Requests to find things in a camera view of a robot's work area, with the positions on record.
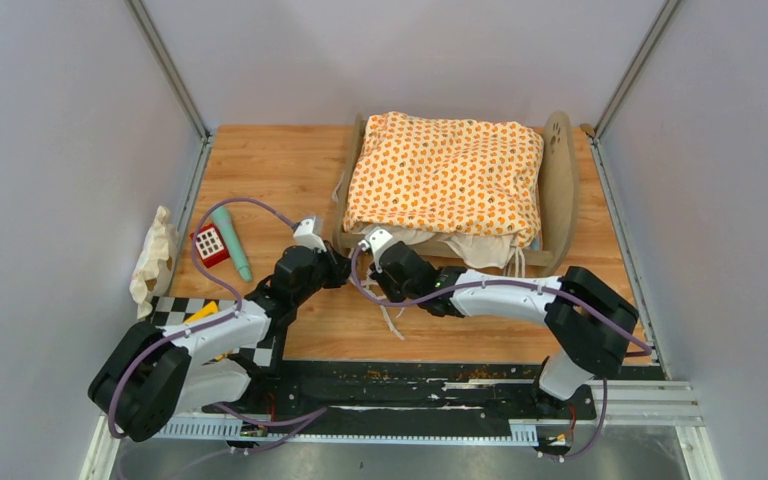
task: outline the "wooden tabletop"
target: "wooden tabletop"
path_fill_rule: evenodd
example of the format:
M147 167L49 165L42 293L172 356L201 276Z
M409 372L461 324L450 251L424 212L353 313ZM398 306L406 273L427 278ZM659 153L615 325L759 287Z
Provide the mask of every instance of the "wooden tabletop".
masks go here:
M331 193L340 180L350 140L350 126L222 126L198 193L190 232L207 209L232 196L262 200L298 220L321 216L323 235L331 232L335 205ZM575 132L581 175L581 205L575 240L563 266L580 265L632 300L599 177L584 133ZM249 204L229 206L255 282L272 273L275 261L293 244L290 230L270 213ZM233 298L201 276L190 263L187 245L169 295ZM447 263L430 259L437 265ZM230 260L211 272L241 292L245 283ZM488 272L498 273L493 269ZM437 362L539 363L559 349L542 327L505 318L437 318L418 308L391 309L404 334L391 333L378 306L354 287L323 290L300 309L290 326L284 358ZM636 333L643 338L640 328Z

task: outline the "white wall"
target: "white wall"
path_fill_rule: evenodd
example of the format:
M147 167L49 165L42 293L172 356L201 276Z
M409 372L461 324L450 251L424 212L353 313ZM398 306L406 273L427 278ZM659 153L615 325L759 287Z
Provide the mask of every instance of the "white wall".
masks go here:
M768 3L685 2L605 146L663 356L768 478Z
M196 147L124 2L0 2L0 478L78 476L87 387Z
M205 121L595 123L662 0L146 0Z

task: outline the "checkerboard pattern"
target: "checkerboard pattern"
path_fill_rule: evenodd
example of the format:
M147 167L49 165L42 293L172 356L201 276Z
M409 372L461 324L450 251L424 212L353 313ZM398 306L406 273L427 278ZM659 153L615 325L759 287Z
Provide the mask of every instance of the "checkerboard pattern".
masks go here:
M181 298L159 297L152 301L154 308L148 321L152 325L162 327L165 325L180 325L190 315L198 312L210 302L216 302L219 310L224 310L234 304L233 300L215 300L210 298ZM241 345L231 353L245 357L253 361L266 373L274 373L278 368L278 362L284 353L284 335L275 335L257 343Z

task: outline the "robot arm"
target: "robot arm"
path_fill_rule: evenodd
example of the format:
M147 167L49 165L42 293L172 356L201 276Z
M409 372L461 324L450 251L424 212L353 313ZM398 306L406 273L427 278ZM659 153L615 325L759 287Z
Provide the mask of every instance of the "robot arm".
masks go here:
M519 279L463 267L434 268L383 229L370 232L364 242L374 258L370 278L378 282L390 301L402 302L447 287L480 283L420 303L419 307L436 316L496 315L549 328L562 350L543 364L532 391L546 413L563 408L575 391L594 376L610 379L618 375L628 340L565 298L543 291L547 288L575 295L631 333L637 323L637 310L587 269L570 267L563 276ZM505 284L492 284L494 280L504 280L498 283ZM517 283L532 288L536 284L537 288L522 288Z
M251 378L237 362L217 355L284 331L298 307L322 288L338 288L349 277L349 260L319 236L314 217L295 229L297 245L284 250L274 273L245 296L241 308L231 307L198 322L156 327L140 322L131 327L96 375L90 399L104 412L126 368L150 345L186 332L149 355L128 379L117 406L116 423L134 441L160 430L172 415L216 402L234 401ZM222 323L200 325L231 316Z

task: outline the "yellow object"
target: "yellow object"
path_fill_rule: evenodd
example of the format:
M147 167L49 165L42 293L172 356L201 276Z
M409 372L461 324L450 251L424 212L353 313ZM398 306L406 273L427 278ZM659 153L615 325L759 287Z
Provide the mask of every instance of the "yellow object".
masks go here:
M513 234L525 247L540 230L534 189L542 158L543 138L516 122L373 115L343 227Z
M190 315L190 318L184 320L184 323L193 323L195 321L201 320L202 318L213 315L214 313L219 312L219 305L216 304L216 302L210 302L204 307L202 307L201 310L198 312ZM225 358L225 356L228 355L227 353L219 355L215 358L215 360L218 362L219 360L222 360Z

